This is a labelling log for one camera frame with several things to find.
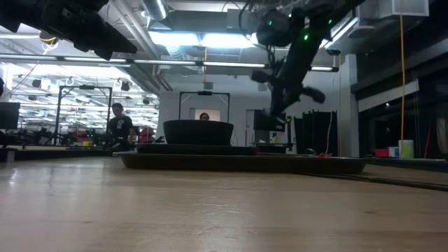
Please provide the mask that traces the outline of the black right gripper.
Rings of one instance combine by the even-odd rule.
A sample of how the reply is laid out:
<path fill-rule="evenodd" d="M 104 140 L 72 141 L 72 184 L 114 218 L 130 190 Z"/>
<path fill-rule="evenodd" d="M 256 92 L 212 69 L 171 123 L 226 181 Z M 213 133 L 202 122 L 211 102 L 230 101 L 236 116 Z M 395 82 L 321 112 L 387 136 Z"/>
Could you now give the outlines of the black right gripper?
<path fill-rule="evenodd" d="M 270 84 L 271 103 L 269 116 L 277 117 L 296 102 L 302 93 L 322 104 L 325 95 L 313 87 L 305 87 L 303 80 L 311 69 L 312 61 L 319 49 L 319 42 L 294 41 L 287 56 L 270 66 L 271 73 L 253 70 L 251 80 Z"/>

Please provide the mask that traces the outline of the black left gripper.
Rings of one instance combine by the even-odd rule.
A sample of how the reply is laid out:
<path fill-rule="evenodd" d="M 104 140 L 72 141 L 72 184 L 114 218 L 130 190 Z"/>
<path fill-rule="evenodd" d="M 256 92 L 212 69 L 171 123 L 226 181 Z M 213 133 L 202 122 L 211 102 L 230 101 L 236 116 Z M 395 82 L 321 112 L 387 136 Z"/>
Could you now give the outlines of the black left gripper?
<path fill-rule="evenodd" d="M 104 60 L 113 53 L 137 52 L 137 47 L 118 33 L 95 11 L 69 6 L 46 6 L 41 15 L 42 30 L 68 40 L 79 50 L 93 50 Z"/>

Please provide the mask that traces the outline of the black bowl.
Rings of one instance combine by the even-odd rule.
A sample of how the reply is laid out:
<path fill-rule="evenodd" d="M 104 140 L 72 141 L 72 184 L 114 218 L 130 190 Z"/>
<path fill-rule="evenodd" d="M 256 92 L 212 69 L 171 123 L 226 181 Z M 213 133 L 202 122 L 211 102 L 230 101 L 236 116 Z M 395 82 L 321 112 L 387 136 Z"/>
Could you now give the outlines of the black bowl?
<path fill-rule="evenodd" d="M 234 125 L 212 120 L 168 120 L 163 128 L 168 144 L 229 146 Z"/>

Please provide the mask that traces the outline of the black round plate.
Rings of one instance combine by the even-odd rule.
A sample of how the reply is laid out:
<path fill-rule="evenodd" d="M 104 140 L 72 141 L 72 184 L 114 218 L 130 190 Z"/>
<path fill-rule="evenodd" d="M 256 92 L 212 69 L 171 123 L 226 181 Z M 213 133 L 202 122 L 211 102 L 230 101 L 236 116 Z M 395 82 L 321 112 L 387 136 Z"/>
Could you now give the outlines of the black round plate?
<path fill-rule="evenodd" d="M 258 149 L 241 146 L 207 146 L 186 144 L 139 144 L 138 153 L 170 155 L 256 155 Z"/>

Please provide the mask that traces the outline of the brown plastic tray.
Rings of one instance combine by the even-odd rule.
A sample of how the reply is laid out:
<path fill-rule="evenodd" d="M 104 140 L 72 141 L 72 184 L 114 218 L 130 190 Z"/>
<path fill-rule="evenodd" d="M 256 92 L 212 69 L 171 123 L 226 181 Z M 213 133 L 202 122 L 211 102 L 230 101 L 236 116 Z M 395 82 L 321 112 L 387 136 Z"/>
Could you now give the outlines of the brown plastic tray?
<path fill-rule="evenodd" d="M 299 155 L 178 155 L 117 153 L 128 169 L 295 174 L 359 174 L 367 161 Z"/>

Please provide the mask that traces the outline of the black monitor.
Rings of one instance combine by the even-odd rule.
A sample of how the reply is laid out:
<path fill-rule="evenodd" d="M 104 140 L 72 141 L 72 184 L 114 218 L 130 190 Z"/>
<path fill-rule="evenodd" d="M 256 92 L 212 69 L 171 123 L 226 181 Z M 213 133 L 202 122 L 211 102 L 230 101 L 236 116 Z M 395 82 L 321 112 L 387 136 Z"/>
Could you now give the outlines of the black monitor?
<path fill-rule="evenodd" d="M 0 102 L 0 130 L 16 130 L 20 117 L 20 103 Z"/>
<path fill-rule="evenodd" d="M 258 131 L 284 132 L 286 113 L 270 116 L 265 110 L 254 111 L 253 129 Z"/>

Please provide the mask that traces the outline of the black curtain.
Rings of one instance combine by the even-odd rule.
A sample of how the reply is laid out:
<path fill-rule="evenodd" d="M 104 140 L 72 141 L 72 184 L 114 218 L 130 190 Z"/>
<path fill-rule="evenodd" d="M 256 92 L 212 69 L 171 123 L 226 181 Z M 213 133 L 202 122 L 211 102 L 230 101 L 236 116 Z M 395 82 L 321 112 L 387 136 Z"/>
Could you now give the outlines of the black curtain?
<path fill-rule="evenodd" d="M 297 154 L 305 154 L 307 148 L 321 153 L 338 153 L 337 112 L 309 111 L 300 118 L 293 118 Z"/>

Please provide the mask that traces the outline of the long ceiling light bar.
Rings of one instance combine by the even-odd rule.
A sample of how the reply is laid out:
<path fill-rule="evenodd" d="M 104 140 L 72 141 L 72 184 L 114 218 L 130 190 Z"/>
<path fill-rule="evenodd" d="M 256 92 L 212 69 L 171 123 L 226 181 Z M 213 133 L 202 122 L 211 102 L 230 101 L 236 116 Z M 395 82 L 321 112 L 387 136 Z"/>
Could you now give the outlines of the long ceiling light bar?
<path fill-rule="evenodd" d="M 122 66 L 131 64 L 151 64 L 162 66 L 182 66 L 182 67 L 233 67 L 247 69 L 267 69 L 267 64 L 258 63 L 242 63 L 242 62 L 210 62 L 210 61 L 193 61 L 193 60 L 167 60 L 167 59 L 102 59 L 96 57 L 67 57 L 52 55 L 15 55 L 0 54 L 0 62 L 40 62 L 43 63 L 88 63 L 103 64 L 106 66 Z"/>

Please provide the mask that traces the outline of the red chair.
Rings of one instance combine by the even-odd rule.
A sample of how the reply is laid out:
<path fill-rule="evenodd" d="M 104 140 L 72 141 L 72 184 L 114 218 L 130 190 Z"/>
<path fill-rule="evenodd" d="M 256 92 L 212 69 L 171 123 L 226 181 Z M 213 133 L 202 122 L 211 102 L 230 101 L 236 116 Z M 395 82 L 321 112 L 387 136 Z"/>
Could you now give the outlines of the red chair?
<path fill-rule="evenodd" d="M 144 127 L 139 133 L 139 143 L 140 144 L 151 144 L 154 142 L 154 129 L 152 127 Z"/>

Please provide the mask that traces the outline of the pale green cylinder container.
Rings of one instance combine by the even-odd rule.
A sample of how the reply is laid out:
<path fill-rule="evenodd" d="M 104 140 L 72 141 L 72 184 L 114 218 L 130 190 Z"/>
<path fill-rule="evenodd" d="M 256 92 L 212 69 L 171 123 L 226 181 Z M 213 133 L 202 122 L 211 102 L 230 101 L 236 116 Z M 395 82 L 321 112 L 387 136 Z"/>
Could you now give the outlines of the pale green cylinder container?
<path fill-rule="evenodd" d="M 414 141 L 410 139 L 399 140 L 399 157 L 400 159 L 414 158 Z"/>

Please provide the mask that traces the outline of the silver ventilation duct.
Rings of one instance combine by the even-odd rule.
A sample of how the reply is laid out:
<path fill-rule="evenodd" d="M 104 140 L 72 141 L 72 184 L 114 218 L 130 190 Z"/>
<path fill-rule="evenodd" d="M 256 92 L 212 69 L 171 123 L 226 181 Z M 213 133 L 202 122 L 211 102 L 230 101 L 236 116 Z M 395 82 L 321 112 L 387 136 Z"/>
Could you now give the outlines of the silver ventilation duct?
<path fill-rule="evenodd" d="M 159 21 L 168 16 L 166 0 L 141 0 L 143 9 L 151 20 Z"/>

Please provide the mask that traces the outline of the black aluminium table frame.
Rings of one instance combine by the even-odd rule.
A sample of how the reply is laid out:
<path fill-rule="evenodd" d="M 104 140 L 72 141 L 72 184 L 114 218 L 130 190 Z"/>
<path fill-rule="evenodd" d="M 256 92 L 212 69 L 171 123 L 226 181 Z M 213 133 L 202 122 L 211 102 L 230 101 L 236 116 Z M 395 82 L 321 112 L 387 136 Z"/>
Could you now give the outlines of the black aluminium table frame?
<path fill-rule="evenodd" d="M 16 161 L 44 160 L 55 158 L 80 158 L 80 157 L 111 157 L 111 150 L 89 149 L 89 148 L 42 148 L 42 149 L 17 149 Z M 446 160 L 399 160 L 393 158 L 365 157 L 363 161 L 368 164 L 399 167 L 405 169 L 418 169 L 432 172 L 448 173 L 448 161 Z"/>

